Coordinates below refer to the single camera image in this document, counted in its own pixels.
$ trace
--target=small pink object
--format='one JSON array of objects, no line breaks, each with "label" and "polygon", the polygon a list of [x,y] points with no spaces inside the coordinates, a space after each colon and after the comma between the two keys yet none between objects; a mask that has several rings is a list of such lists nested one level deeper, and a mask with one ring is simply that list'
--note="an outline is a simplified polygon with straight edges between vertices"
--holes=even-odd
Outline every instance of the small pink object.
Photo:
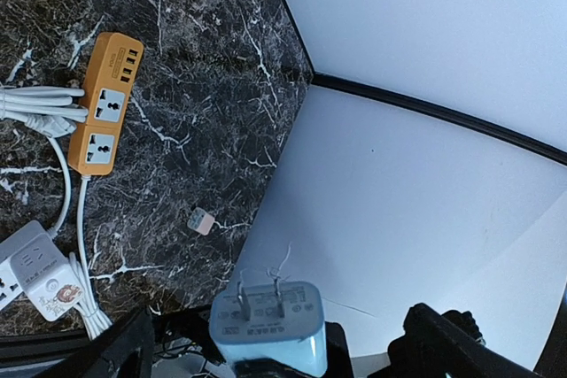
[{"label": "small pink object", "polygon": [[214,217],[199,207],[196,207],[195,210],[193,210],[189,220],[187,220],[187,226],[189,229],[193,229],[201,235],[209,235],[213,224]]}]

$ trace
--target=orange power strip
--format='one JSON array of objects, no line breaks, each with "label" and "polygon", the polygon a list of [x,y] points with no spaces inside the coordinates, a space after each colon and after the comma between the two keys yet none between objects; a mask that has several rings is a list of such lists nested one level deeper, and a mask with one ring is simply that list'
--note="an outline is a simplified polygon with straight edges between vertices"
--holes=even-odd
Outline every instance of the orange power strip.
[{"label": "orange power strip", "polygon": [[67,160],[82,175],[103,176],[114,168],[120,131],[144,46],[120,33],[101,33],[95,44],[79,102],[89,109],[71,136]]}]

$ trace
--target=white power strip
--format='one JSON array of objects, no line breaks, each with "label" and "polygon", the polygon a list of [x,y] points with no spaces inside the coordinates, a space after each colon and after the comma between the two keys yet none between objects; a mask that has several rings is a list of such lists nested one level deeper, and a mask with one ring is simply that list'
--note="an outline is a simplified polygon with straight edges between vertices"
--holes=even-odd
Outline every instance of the white power strip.
[{"label": "white power strip", "polygon": [[23,292],[12,271],[10,258],[43,232],[45,231],[39,222],[30,221],[0,243],[0,311]]},{"label": "white power strip", "polygon": [[46,320],[59,319],[84,298],[68,258],[45,231],[15,253],[10,265],[27,298]]},{"label": "white power strip", "polygon": [[69,260],[37,221],[1,243],[0,251],[0,277],[6,280],[0,310],[24,292],[46,320],[54,321],[83,299]]}]

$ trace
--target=blue charger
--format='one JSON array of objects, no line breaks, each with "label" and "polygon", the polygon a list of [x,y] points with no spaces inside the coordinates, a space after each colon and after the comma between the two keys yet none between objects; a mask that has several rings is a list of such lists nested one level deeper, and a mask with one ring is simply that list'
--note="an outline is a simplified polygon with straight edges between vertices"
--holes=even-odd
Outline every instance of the blue charger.
[{"label": "blue charger", "polygon": [[213,301],[209,333],[234,369],[244,360],[273,359],[304,374],[327,370],[322,299],[308,282],[280,282],[223,291]]}]

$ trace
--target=label on power strip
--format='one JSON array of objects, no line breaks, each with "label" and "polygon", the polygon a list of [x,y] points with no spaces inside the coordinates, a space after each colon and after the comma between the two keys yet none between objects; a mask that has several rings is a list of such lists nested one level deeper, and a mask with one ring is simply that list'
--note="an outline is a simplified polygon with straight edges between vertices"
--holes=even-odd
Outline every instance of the label on power strip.
[{"label": "label on power strip", "polygon": [[251,308],[250,320],[242,318],[236,295],[220,295],[211,312],[215,319],[216,341],[224,343],[245,341],[301,339],[316,333],[323,325],[322,302],[319,291],[307,282],[283,282],[280,292],[284,317],[278,314],[273,285],[245,289]]}]

